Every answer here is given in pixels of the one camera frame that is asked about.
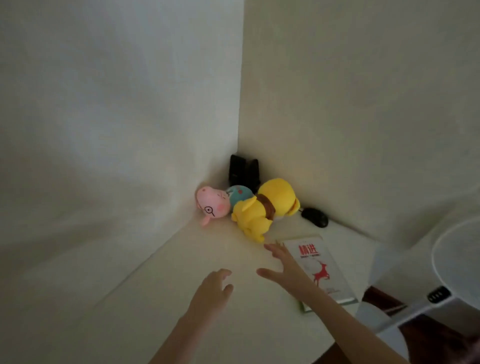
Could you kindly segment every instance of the white desk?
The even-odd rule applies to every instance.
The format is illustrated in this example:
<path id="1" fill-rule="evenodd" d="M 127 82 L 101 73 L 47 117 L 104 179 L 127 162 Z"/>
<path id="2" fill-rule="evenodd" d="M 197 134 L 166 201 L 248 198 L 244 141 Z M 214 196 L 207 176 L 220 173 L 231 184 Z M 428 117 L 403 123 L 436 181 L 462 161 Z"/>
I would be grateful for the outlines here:
<path id="1" fill-rule="evenodd" d="M 314 314 L 275 284 L 256 276 L 279 269 L 261 244 L 228 218 L 202 228 L 197 216 L 63 336 L 48 363 L 147 363 L 212 270 L 229 268 L 235 290 L 203 340 L 194 363 L 300 363 L 333 343 Z M 299 214 L 273 224 L 269 239 L 320 234 L 359 299 L 367 288 L 377 243 L 338 224 L 319 229 Z M 358 305 L 346 309 L 355 314 Z"/>

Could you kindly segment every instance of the computer mouse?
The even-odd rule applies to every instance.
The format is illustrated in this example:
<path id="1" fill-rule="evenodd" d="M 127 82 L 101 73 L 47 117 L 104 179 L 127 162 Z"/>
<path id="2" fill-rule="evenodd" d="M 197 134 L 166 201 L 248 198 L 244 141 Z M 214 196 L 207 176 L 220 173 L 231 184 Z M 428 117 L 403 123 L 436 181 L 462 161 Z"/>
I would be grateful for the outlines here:
<path id="1" fill-rule="evenodd" d="M 301 216 L 312 222 L 319 228 L 326 228 L 328 225 L 328 217 L 322 211 L 313 207 L 306 207 L 301 212 Z"/>

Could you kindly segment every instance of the book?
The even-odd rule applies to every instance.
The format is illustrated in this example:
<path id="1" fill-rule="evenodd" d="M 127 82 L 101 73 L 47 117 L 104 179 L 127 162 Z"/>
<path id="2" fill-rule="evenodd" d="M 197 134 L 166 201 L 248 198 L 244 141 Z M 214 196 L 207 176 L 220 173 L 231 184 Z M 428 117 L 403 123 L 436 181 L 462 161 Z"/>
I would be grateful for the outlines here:
<path id="1" fill-rule="evenodd" d="M 324 290 L 338 304 L 348 305 L 358 302 L 338 265 L 323 243 L 322 237 L 283 240 L 280 243 L 288 249 L 317 287 Z M 301 306 L 304 312 L 312 310 L 303 302 L 301 302 Z"/>

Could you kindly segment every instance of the yellow plush toy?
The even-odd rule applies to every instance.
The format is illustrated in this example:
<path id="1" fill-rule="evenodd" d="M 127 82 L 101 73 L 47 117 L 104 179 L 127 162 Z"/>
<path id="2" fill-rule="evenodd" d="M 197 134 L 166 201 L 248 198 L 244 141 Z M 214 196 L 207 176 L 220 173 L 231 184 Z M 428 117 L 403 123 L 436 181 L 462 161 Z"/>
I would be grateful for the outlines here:
<path id="1" fill-rule="evenodd" d="M 265 182 L 258 194 L 233 207 L 232 220 L 249 238 L 256 242 L 264 241 L 263 234 L 272 225 L 274 217 L 293 215 L 300 208 L 300 202 L 292 186 L 276 178 Z"/>

